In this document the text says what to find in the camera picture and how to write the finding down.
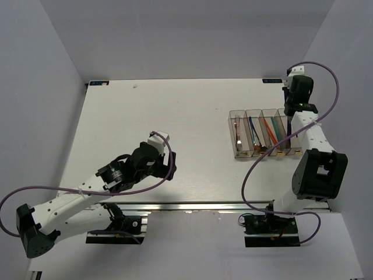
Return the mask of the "blue iridescent knife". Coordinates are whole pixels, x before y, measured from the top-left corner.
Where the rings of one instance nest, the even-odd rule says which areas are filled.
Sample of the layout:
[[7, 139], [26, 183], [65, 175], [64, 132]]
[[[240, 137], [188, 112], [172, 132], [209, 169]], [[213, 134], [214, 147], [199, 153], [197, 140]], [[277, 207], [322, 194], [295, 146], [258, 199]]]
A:
[[287, 117], [287, 137], [292, 134], [291, 117]]

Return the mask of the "teal chopstick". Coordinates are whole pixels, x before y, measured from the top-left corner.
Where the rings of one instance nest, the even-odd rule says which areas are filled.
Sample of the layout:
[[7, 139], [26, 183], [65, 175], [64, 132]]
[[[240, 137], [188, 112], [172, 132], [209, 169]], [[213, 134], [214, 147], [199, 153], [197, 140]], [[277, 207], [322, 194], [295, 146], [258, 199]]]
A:
[[280, 121], [279, 117], [271, 117], [272, 125], [275, 130], [275, 135], [277, 138], [277, 141], [280, 142], [283, 139], [283, 133], [282, 133], [282, 122]]

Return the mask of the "orange chopstick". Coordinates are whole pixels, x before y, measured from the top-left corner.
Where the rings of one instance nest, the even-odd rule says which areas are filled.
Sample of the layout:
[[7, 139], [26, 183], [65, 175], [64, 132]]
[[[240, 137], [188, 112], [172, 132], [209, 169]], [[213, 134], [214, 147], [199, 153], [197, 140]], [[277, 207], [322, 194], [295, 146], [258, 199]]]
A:
[[274, 130], [273, 125], [272, 125], [271, 118], [270, 117], [265, 117], [264, 121], [265, 121], [266, 130], [269, 134], [269, 138], [270, 138], [270, 141], [271, 141], [272, 145], [278, 144], [278, 141], [277, 141], [277, 138], [276, 138], [276, 135], [275, 135], [275, 130]]

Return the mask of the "rainbow spoon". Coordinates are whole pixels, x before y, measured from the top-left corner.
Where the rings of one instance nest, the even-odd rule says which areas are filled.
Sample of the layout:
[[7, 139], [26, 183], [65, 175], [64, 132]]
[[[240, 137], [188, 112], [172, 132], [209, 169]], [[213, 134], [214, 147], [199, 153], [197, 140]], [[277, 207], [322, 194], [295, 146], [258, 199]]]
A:
[[258, 145], [260, 145], [260, 140], [258, 138], [258, 134], [256, 133], [256, 130], [255, 130], [255, 127], [254, 127], [254, 124], [253, 124], [251, 116], [248, 117], [248, 121], [249, 121], [249, 126], [250, 126], [250, 129], [251, 129], [253, 144], [255, 146], [258, 146]]

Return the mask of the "black spoon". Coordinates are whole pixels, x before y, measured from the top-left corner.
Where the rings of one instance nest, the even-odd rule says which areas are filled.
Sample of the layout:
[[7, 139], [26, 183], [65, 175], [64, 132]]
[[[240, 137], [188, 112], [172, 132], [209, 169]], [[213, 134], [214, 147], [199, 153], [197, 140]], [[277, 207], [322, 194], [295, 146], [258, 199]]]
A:
[[260, 152], [260, 154], [263, 154], [267, 150], [267, 147], [263, 146], [261, 141], [260, 141], [260, 145], [255, 146], [255, 149], [258, 150]]

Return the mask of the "pink handled fork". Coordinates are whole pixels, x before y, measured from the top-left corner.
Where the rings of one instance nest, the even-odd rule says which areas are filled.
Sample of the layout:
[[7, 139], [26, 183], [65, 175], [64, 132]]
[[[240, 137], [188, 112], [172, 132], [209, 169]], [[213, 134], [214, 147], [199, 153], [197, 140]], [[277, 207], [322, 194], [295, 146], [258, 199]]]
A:
[[240, 131], [240, 119], [236, 118], [234, 121], [235, 133], [236, 133], [236, 144], [242, 144], [241, 142], [241, 131]]

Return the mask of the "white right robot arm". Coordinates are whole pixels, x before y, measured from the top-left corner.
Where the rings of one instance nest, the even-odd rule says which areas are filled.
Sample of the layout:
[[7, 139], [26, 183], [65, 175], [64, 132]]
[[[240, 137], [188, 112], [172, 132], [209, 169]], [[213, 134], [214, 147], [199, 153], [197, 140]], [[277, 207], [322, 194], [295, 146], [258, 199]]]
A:
[[273, 201], [273, 210], [263, 218], [272, 233], [284, 226], [286, 213], [294, 215], [313, 201], [335, 199], [340, 191], [348, 159], [338, 153], [323, 133], [316, 106], [309, 103], [314, 87], [312, 78], [295, 75], [288, 79], [284, 113], [291, 122], [302, 150], [302, 158], [292, 176], [291, 188]]

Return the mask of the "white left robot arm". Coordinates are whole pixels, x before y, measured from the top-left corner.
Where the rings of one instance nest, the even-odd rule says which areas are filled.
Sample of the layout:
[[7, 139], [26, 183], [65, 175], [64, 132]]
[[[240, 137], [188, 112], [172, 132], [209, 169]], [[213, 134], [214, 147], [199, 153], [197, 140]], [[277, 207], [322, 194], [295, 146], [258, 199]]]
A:
[[16, 210], [16, 227], [29, 259], [50, 251], [58, 242], [86, 232], [122, 234], [131, 228], [128, 218], [115, 203], [106, 203], [108, 194], [131, 189], [143, 179], [172, 180], [176, 153], [167, 163], [163, 144], [141, 142], [132, 154], [124, 154], [78, 186], [77, 192], [62, 195], [40, 205], [21, 205]]

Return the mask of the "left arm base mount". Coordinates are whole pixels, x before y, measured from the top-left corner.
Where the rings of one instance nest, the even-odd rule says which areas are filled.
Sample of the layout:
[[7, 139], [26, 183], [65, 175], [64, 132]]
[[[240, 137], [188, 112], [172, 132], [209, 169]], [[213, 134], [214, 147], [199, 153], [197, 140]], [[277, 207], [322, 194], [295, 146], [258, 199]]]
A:
[[114, 203], [102, 206], [109, 213], [110, 224], [106, 229], [89, 232], [86, 244], [142, 244], [146, 233], [147, 217], [123, 213]]

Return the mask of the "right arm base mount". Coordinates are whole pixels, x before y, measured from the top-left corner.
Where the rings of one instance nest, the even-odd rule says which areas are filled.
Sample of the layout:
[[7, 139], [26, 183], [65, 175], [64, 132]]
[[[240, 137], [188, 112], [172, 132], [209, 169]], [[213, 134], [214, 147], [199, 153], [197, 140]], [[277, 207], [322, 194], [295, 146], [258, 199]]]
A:
[[300, 246], [295, 218], [245, 213], [239, 216], [238, 224], [244, 228], [246, 248]]

